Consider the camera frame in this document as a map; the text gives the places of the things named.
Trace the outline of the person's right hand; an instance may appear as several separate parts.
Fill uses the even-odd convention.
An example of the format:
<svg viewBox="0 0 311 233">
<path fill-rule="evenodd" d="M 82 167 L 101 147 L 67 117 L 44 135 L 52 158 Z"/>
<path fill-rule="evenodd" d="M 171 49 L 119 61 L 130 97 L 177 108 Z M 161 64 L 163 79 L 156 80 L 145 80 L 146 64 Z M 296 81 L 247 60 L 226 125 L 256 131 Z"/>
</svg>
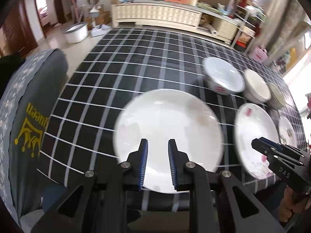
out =
<svg viewBox="0 0 311 233">
<path fill-rule="evenodd" d="M 304 199 L 299 203 L 294 203 L 292 200 L 293 193 L 294 191 L 289 186 L 286 186 L 278 210 L 279 221 L 283 223 L 286 223 L 292 214 L 301 214 L 302 211 L 307 210 L 310 207 L 310 198 Z"/>
</svg>

